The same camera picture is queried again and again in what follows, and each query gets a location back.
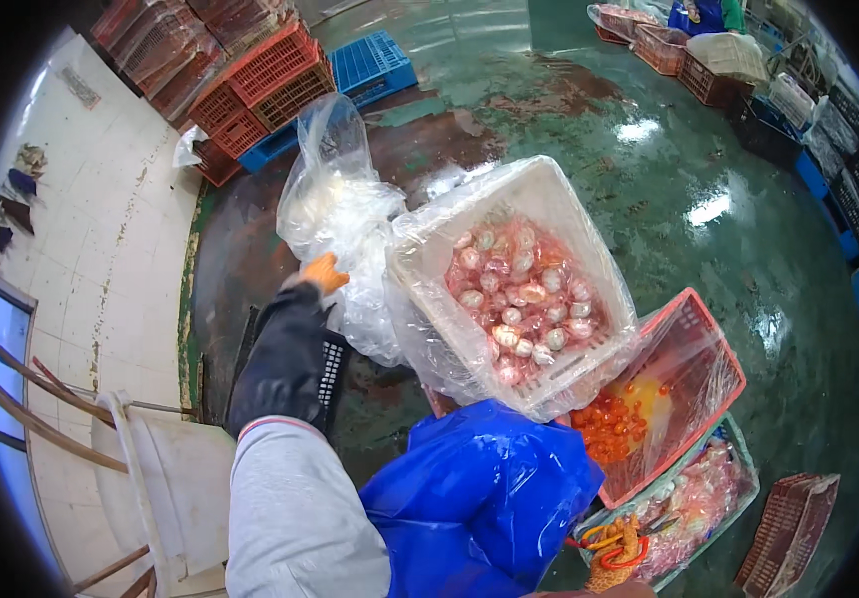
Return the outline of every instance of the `worker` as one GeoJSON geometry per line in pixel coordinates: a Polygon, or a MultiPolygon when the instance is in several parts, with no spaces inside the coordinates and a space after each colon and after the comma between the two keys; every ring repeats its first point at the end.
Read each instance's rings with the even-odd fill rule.
{"type": "MultiPolygon", "coordinates": [[[[483,401],[413,426],[407,453],[357,493],[322,434],[317,395],[320,302],[349,281],[335,265],[318,257],[282,285],[232,391],[227,593],[530,594],[602,483],[581,436],[483,401]]],[[[654,593],[623,584],[603,595],[654,593]]]]}
{"type": "Polygon", "coordinates": [[[745,35],[745,11],[738,0],[675,0],[669,13],[669,27],[689,35],[701,33],[741,33],[745,35]]]}

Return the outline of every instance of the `green epoxy floor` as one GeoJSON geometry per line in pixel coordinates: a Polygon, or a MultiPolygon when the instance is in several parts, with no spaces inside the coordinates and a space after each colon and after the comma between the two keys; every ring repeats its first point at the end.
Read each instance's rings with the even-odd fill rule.
{"type": "MultiPolygon", "coordinates": [[[[370,0],[318,26],[332,50],[386,29],[420,89],[364,110],[375,167],[411,206],[491,161],[552,156],[603,232],[640,314],[695,288],[748,376],[732,413],[762,494],[663,596],[742,595],[732,586],[767,489],[795,472],[839,472],[834,513],[794,595],[823,588],[859,523],[859,314],[829,225],[788,173],[744,152],[722,113],[627,48],[596,37],[566,0],[370,0]]],[[[193,330],[204,396],[220,410],[248,305],[295,267],[273,233],[294,154],[211,193],[200,230],[193,330]]],[[[428,414],[411,372],[356,356],[335,444],[357,484],[405,448],[428,414]]],[[[565,549],[544,590],[586,577],[565,549]]]]}

